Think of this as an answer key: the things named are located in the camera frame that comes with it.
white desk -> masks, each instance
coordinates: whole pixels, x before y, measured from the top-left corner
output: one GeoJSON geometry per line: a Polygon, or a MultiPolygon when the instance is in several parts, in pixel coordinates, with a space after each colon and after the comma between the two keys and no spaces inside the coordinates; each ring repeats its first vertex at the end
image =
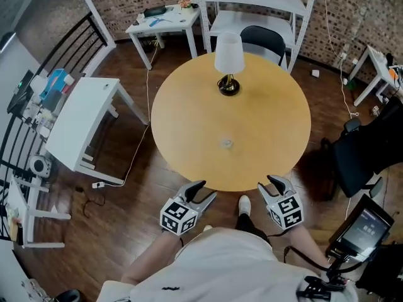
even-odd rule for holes
{"type": "Polygon", "coordinates": [[[348,77],[348,80],[352,80],[353,77],[357,74],[361,66],[364,64],[364,61],[366,58],[370,56],[371,61],[373,65],[375,66],[375,69],[377,70],[377,75],[375,78],[371,81],[371,83],[368,85],[368,87],[357,97],[357,99],[354,101],[354,106],[359,105],[363,99],[372,91],[372,89],[379,83],[379,81],[382,79],[385,81],[385,84],[377,91],[376,95],[379,96],[380,93],[385,90],[385,88],[388,85],[393,86],[394,88],[397,88],[395,86],[394,80],[392,76],[389,74],[389,70],[386,66],[386,58],[382,56],[378,51],[376,51],[374,48],[371,46],[367,46],[364,54],[362,55],[361,59],[359,62],[356,64],[354,67],[353,71],[348,77]]]}
{"type": "Polygon", "coordinates": [[[82,159],[92,161],[85,150],[105,113],[109,111],[118,117],[111,105],[116,92],[143,124],[149,122],[119,82],[115,78],[81,78],[65,102],[45,146],[70,170],[115,184],[123,184],[123,180],[95,171],[94,165],[82,159]]]}
{"type": "Polygon", "coordinates": [[[37,186],[35,184],[30,184],[28,182],[22,181],[15,178],[14,175],[11,176],[10,186],[8,189],[7,205],[12,209],[18,210],[18,218],[20,219],[21,225],[23,227],[23,245],[24,247],[31,248],[48,248],[48,249],[60,249],[64,247],[64,243],[33,243],[29,241],[29,237],[33,237],[33,222],[34,217],[45,217],[45,218],[55,218],[60,220],[71,219],[70,214],[62,214],[52,211],[37,210],[36,202],[35,207],[31,207],[26,202],[24,195],[20,189],[20,185],[29,186],[37,188],[41,191],[48,191],[47,188],[37,186]]]}
{"type": "MultiPolygon", "coordinates": [[[[196,8],[195,12],[193,12],[192,14],[188,14],[188,13],[183,12],[180,5],[178,5],[178,4],[173,4],[173,5],[166,6],[166,7],[171,8],[171,10],[165,12],[164,14],[162,14],[160,16],[157,16],[156,18],[165,19],[168,21],[161,21],[161,22],[157,23],[156,25],[154,25],[153,27],[150,27],[150,24],[156,20],[155,17],[150,17],[150,18],[147,18],[147,20],[145,22],[143,22],[139,25],[131,25],[126,30],[126,33],[128,33],[130,35],[134,45],[137,48],[137,51],[140,54],[140,57],[142,58],[145,66],[149,70],[152,68],[152,66],[139,42],[139,39],[137,38],[137,34],[139,34],[139,33],[145,33],[145,34],[155,33],[160,47],[164,48],[165,44],[161,38],[160,33],[168,33],[168,32],[185,30],[186,36],[188,37],[191,58],[197,57],[195,39],[193,38],[193,31],[192,31],[191,27],[195,23],[197,17],[200,17],[200,22],[202,21],[202,17],[200,14],[200,8],[196,8]]],[[[204,32],[203,32],[203,30],[201,32],[203,33],[204,48],[206,48],[204,32]]]]}

lamp base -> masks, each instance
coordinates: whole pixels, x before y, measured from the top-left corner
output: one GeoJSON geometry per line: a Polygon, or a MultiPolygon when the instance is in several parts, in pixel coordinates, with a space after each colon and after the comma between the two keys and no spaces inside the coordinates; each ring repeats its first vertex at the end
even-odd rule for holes
{"type": "Polygon", "coordinates": [[[232,75],[225,75],[219,80],[217,85],[219,86],[221,94],[225,96],[233,96],[237,94],[241,88],[238,81],[236,81],[232,75]]]}

white shirt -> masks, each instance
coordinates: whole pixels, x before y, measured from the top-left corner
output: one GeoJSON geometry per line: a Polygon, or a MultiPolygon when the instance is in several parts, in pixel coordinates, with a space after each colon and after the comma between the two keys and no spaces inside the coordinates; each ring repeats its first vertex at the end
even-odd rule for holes
{"type": "MultiPolygon", "coordinates": [[[[137,286],[107,281],[97,302],[129,297],[131,302],[301,302],[312,271],[277,261],[271,246],[250,233],[208,230],[176,255],[168,267],[137,286]]],[[[350,284],[331,302],[357,302],[350,284]]]]}

shoe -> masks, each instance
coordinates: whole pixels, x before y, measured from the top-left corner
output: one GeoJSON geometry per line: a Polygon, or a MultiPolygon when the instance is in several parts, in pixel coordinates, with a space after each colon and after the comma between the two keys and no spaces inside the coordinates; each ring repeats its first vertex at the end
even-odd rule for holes
{"type": "Polygon", "coordinates": [[[247,214],[248,216],[251,215],[251,201],[249,200],[249,197],[245,194],[239,198],[238,208],[239,216],[241,216],[242,214],[247,214]]]}

person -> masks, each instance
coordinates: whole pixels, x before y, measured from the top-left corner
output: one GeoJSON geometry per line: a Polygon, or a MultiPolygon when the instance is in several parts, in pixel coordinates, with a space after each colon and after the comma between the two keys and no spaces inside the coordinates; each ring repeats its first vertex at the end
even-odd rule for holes
{"type": "MultiPolygon", "coordinates": [[[[106,281],[97,302],[310,301],[298,298],[312,271],[279,262],[267,236],[250,219],[251,202],[239,200],[236,229],[212,228],[181,248],[163,232],[125,271],[121,282],[106,281]]],[[[323,267],[328,260],[301,224],[287,233],[291,244],[323,267]]],[[[352,285],[332,292],[332,302],[357,302],[352,285]]]]}

